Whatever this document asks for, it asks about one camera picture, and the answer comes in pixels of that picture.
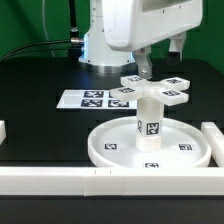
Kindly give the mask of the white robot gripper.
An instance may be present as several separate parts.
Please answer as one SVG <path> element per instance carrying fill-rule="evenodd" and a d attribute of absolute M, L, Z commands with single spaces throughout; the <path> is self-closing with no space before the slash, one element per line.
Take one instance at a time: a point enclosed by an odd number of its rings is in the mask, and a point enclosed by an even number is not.
<path fill-rule="evenodd" d="M 202 9 L 203 0 L 102 0 L 105 39 L 115 51 L 133 52 L 138 75 L 149 80 L 149 45 L 171 37 L 167 61 L 180 63 L 185 31 L 200 25 Z"/>

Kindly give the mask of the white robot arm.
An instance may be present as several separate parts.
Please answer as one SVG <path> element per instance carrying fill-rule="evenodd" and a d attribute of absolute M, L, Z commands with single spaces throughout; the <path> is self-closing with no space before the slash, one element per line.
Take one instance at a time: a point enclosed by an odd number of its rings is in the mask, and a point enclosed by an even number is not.
<path fill-rule="evenodd" d="M 186 32 L 202 21 L 203 0 L 90 0 L 80 62 L 100 73 L 136 68 L 152 77 L 151 46 L 168 39 L 168 61 L 182 60 Z"/>

